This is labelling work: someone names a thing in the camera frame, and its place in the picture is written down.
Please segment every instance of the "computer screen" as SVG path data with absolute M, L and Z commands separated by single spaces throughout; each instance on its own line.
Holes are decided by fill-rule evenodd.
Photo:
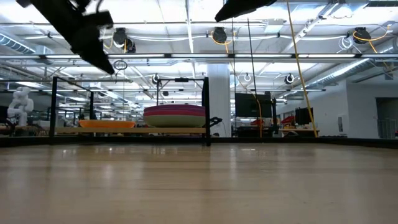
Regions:
M 261 105 L 261 116 L 263 118 L 272 117 L 271 95 L 257 95 L 257 99 Z M 235 110 L 237 117 L 255 118 L 260 117 L 259 106 L 256 98 L 252 94 L 236 93 L 235 94 Z

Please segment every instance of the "yellow cable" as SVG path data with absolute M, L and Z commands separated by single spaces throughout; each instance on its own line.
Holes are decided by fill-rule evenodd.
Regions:
M 105 42 L 104 42 L 104 47 L 107 48 L 107 49 L 110 49 L 110 48 L 112 47 L 112 45 L 113 45 L 113 34 L 112 34 L 112 39 L 111 39 L 111 45 L 108 47 L 108 46 L 105 44 Z
M 297 53 L 297 44 L 296 44 L 296 40 L 294 38 L 292 16 L 290 15 L 289 0 L 286 0 L 286 3 L 287 3 L 287 12 L 289 13 L 290 31 L 292 32 L 292 38 L 293 38 L 293 44 L 294 44 L 294 52 L 295 52 L 295 57 L 296 57 L 296 62 L 297 62 L 298 74 L 300 75 L 300 81 L 301 81 L 301 84 L 303 85 L 303 91 L 304 91 L 304 95 L 305 95 L 305 100 L 307 101 L 307 108 L 308 108 L 308 112 L 310 114 L 310 119 L 311 119 L 311 122 L 312 122 L 313 134 L 317 138 L 318 137 L 318 132 L 317 132 L 317 129 L 315 127 L 315 122 L 313 120 L 313 115 L 312 115 L 312 112 L 311 112 L 310 100 L 308 99 L 307 90 L 305 89 L 305 82 L 304 82 L 304 79 L 303 79 L 303 74 L 302 74 L 301 68 L 300 68 L 299 54 Z
M 222 44 L 222 43 L 217 42 L 217 41 L 214 39 L 213 33 L 214 33 L 214 31 L 211 31 L 210 36 L 211 36 L 211 39 L 212 39 L 212 40 L 214 41 L 214 43 L 216 43 L 216 44 L 219 44 L 219 45 L 228 45 L 228 44 L 232 43 L 232 41 L 234 40 L 234 39 L 232 38 L 232 40 L 229 41 L 228 43 L 223 43 L 223 44 Z
M 372 44 L 372 42 L 371 42 L 371 41 L 369 41 L 369 44 L 371 45 L 371 47 L 372 47 L 372 49 L 373 49 L 374 53 L 378 54 L 378 52 L 377 52 L 376 48 L 374 47 L 374 45 Z M 383 60 L 383 64 L 386 66 L 386 68 L 387 68 L 387 69 L 389 69 L 389 70 L 390 70 L 391 74 L 393 74 L 393 73 L 394 73 L 394 72 L 392 71 L 392 69 L 390 68 L 390 66 L 388 66 L 388 65 L 387 65 L 387 63 L 386 63 L 384 60 Z
M 235 68 L 234 68 L 234 66 L 232 65 L 232 63 L 231 63 L 231 62 L 229 62 L 229 63 L 231 64 L 232 69 L 235 71 Z M 239 80 L 239 77 L 236 75 L 235 72 L 234 72 L 234 74 L 235 74 L 235 77 L 236 77 L 236 79 L 238 80 L 239 84 L 241 84 L 241 86 L 242 86 L 246 91 L 250 92 L 250 93 L 253 95 L 254 99 L 256 99 L 256 101 L 257 101 L 257 104 L 258 104 L 258 106 L 259 106 L 259 113 L 260 113 L 260 138 L 262 138 L 262 111 L 261 111 L 261 104 L 260 104 L 260 101 L 257 99 L 257 97 L 255 96 L 255 94 L 254 94 L 252 91 L 248 90 L 248 88 L 246 88 L 246 87 L 242 84 L 242 82 Z
M 372 47 L 372 49 L 373 49 L 374 53 L 378 54 L 377 50 L 374 48 L 374 46 L 373 46 L 373 44 L 372 44 L 372 42 L 371 42 L 371 41 L 369 41 L 369 44 L 371 45 L 371 47 Z
M 357 37 L 357 36 L 355 36 L 355 34 L 357 33 L 356 31 L 353 33 L 353 36 L 354 36 L 355 38 L 357 38 L 358 40 L 363 40 L 363 41 L 375 41 L 375 40 L 380 40 L 380 39 L 385 38 L 386 35 L 388 34 L 388 30 L 389 30 L 389 27 L 387 27 L 387 32 L 386 32 L 383 36 L 378 37 L 378 38 L 376 38 L 376 39 L 364 39 L 364 38 Z

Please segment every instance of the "wooden floor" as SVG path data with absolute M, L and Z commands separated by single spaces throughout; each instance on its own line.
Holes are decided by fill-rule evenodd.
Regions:
M 0 149 L 0 223 L 398 222 L 398 151 L 321 144 Z

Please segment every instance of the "white humanoid robot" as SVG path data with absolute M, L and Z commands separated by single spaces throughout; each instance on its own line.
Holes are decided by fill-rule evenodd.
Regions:
M 19 115 L 19 126 L 26 126 L 27 113 L 33 111 L 34 103 L 32 99 L 29 99 L 29 93 L 30 88 L 17 88 L 17 91 L 15 91 L 13 94 L 14 99 L 12 100 L 7 110 L 9 118 L 15 116 L 16 114 Z

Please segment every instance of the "white column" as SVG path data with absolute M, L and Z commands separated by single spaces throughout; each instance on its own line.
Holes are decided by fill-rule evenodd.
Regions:
M 223 119 L 211 128 L 211 134 L 218 133 L 221 138 L 231 137 L 231 93 L 229 87 L 228 64 L 207 65 L 210 87 L 210 118 Z

